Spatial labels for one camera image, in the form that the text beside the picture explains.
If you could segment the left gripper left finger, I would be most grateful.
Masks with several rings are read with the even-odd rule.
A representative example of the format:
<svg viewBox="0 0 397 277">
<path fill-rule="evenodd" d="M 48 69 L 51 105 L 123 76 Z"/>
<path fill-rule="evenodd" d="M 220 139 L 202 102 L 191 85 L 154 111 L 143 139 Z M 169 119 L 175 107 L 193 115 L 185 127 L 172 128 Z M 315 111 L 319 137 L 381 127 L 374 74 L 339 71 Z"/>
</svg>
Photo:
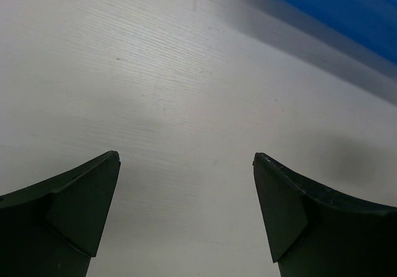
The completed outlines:
<svg viewBox="0 0 397 277">
<path fill-rule="evenodd" d="M 120 171 L 108 151 L 1 196 L 1 276 L 86 276 Z"/>
</svg>

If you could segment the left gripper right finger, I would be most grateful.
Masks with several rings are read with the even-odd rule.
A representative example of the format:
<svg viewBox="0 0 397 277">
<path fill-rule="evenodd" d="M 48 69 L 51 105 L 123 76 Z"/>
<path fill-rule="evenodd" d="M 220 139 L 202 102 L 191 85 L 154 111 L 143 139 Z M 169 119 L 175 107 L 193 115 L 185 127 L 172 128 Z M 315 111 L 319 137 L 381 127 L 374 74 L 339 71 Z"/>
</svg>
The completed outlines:
<svg viewBox="0 0 397 277">
<path fill-rule="evenodd" d="M 396 208 L 336 191 L 265 153 L 254 181 L 282 276 L 395 276 Z"/>
</svg>

